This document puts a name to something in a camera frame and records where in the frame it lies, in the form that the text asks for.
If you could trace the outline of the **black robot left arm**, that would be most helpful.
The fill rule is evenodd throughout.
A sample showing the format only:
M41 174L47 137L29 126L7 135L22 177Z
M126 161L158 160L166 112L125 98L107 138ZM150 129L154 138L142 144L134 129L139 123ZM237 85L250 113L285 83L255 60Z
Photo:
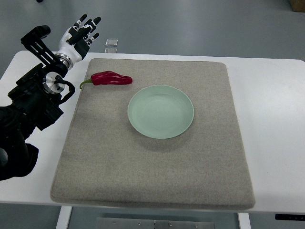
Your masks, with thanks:
M63 111L59 106L75 93L63 78L68 62L52 53L42 39L49 26L37 26L21 38L24 47L40 61L8 93L12 103L0 108L0 179L25 177L35 167L39 150L25 140L35 128L54 124Z

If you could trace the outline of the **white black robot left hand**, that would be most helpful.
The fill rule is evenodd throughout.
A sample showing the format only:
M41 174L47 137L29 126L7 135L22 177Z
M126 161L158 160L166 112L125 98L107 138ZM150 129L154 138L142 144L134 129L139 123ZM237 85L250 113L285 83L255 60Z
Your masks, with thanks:
M82 15L62 36L56 56L64 62L69 69L75 63L82 61L87 55L90 46L99 36L94 31L101 21L101 17L87 19L87 14Z

